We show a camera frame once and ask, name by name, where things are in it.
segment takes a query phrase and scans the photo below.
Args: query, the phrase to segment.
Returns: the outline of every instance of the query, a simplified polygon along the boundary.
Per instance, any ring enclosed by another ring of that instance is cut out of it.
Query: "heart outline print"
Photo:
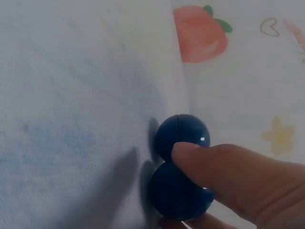
[[[264,26],[270,22],[270,21],[273,21],[272,24],[270,26],[268,26],[268,28],[270,28],[272,31],[275,32],[275,34],[271,34],[267,31],[264,31]],[[277,25],[277,19],[276,18],[267,18],[266,20],[264,20],[262,23],[261,23],[261,26],[260,26],[260,31],[268,36],[272,36],[272,37],[279,37],[280,36],[280,33],[279,31],[277,31],[275,29],[275,26]]]

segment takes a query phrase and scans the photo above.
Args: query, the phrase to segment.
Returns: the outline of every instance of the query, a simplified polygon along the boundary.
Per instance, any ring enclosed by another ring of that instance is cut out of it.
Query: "fingernail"
[[[198,147],[200,146],[194,143],[177,142],[173,145],[172,158],[180,158],[181,156],[187,155],[186,153]]]

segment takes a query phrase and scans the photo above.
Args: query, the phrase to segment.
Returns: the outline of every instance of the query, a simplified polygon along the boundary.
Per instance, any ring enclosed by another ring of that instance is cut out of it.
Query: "pink fruit print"
[[[213,14],[211,6],[183,6],[173,11],[183,62],[204,62],[226,50],[226,33],[233,29]]]
[[[290,22],[287,19],[285,19],[285,24],[286,24],[288,30],[295,37],[296,42],[299,45],[299,47],[305,52],[305,35],[303,34],[302,30],[300,30],[300,28],[296,24]]]

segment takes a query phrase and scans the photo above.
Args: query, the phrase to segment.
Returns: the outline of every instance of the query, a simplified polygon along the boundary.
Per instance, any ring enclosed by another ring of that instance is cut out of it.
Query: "peach print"
[[[174,10],[180,52],[183,62],[198,63],[212,59],[225,51],[226,32],[232,27],[213,18],[211,6],[184,6]]]

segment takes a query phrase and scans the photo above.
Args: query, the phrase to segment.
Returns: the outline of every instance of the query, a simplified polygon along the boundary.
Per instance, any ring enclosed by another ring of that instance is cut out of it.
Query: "blue sphere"
[[[176,142],[190,142],[203,147],[211,144],[206,125],[190,114],[174,115],[161,124],[155,137],[155,151],[164,161],[170,161]]]
[[[153,174],[148,197],[164,217],[186,221],[201,216],[214,195],[194,184],[171,161],[164,162]]]

